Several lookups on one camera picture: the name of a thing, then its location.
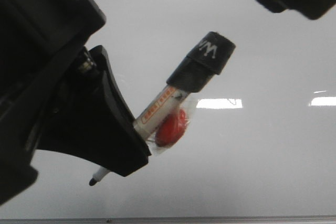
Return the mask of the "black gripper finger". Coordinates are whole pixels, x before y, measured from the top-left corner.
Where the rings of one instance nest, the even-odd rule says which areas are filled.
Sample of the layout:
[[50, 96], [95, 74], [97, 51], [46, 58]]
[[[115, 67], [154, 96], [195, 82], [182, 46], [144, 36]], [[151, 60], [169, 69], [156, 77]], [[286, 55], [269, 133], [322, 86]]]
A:
[[106, 49], [88, 51], [94, 67], [70, 68], [48, 101], [37, 149], [76, 156], [126, 177], [148, 163], [148, 146], [111, 71]]

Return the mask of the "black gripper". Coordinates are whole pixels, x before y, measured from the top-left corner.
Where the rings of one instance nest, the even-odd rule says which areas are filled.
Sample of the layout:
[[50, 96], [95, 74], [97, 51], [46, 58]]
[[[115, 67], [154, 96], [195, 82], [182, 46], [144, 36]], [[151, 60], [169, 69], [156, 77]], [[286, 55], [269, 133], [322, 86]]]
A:
[[49, 100], [106, 23], [94, 0], [1, 0], [1, 203], [29, 188]]

